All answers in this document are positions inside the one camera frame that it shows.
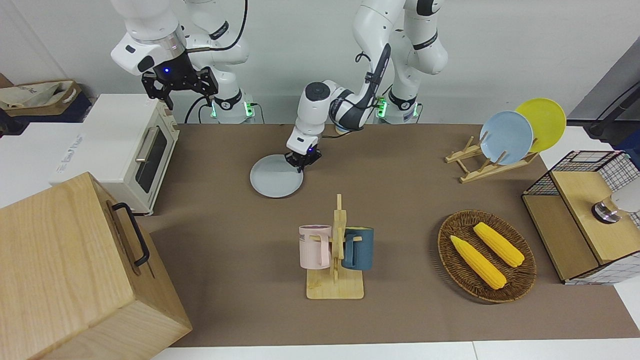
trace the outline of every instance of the yellow corn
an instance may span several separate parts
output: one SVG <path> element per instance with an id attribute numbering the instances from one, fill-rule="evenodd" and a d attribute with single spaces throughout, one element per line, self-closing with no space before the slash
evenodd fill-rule
<path id="1" fill-rule="evenodd" d="M 501 289 L 507 283 L 507 278 L 504 277 L 500 270 L 496 269 L 473 245 L 453 235 L 451 235 L 451 242 L 456 247 L 458 254 L 471 266 L 473 271 L 480 275 L 487 285 L 491 286 L 491 289 Z"/>
<path id="2" fill-rule="evenodd" d="M 524 255 L 489 225 L 481 222 L 474 226 L 474 231 L 509 266 L 515 268 L 522 265 Z"/>

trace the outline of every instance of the oven door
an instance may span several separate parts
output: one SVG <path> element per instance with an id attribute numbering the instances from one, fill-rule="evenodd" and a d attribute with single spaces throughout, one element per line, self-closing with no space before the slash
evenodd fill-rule
<path id="1" fill-rule="evenodd" d="M 145 199 L 149 208 L 154 203 L 173 146 L 173 137 L 166 124 L 158 117 L 155 126 L 147 129 L 145 139 L 135 159 L 138 166 L 134 176 L 134 185 L 140 188 L 141 192 L 138 197 Z"/>

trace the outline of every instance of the white toaster oven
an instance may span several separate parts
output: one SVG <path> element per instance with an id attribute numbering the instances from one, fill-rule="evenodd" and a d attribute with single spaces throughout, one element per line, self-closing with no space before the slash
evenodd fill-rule
<path id="1" fill-rule="evenodd" d="M 49 183 L 89 171 L 118 202 L 151 214 L 179 133 L 165 103 L 144 94 L 102 94 Z"/>

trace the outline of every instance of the mug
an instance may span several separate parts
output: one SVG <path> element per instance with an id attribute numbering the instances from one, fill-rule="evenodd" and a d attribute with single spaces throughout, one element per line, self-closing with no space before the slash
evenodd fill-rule
<path id="1" fill-rule="evenodd" d="M 344 231 L 342 267 L 350 270 L 369 270 L 372 266 L 373 228 L 347 226 Z"/>
<path id="2" fill-rule="evenodd" d="M 300 234 L 300 266 L 305 269 L 319 270 L 328 268 L 331 262 L 329 239 L 332 236 L 330 225 L 302 225 Z"/>

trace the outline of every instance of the white wall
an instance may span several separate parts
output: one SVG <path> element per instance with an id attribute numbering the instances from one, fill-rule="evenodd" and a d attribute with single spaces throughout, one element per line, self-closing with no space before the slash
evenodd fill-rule
<path id="1" fill-rule="evenodd" d="M 237 29 L 242 0 L 220 3 Z M 249 1 L 245 36 L 252 55 L 237 74 L 263 104 L 268 122 L 293 122 L 298 97 L 311 81 L 330 78 L 359 89 L 366 65 L 353 62 L 360 50 L 351 36 L 359 3 Z M 125 30 L 108 0 L 0 4 L 0 72 L 12 81 L 64 74 L 98 94 L 143 92 L 139 79 L 109 57 Z M 182 1 L 174 8 L 186 19 Z M 640 3 L 632 0 L 448 0 L 439 28 L 449 65 L 424 77 L 421 121 L 482 123 L 531 97 L 555 99 L 569 113 L 638 38 L 638 13 Z M 383 88 L 392 77 L 388 69 Z M 179 117 L 196 96 L 173 97 Z"/>

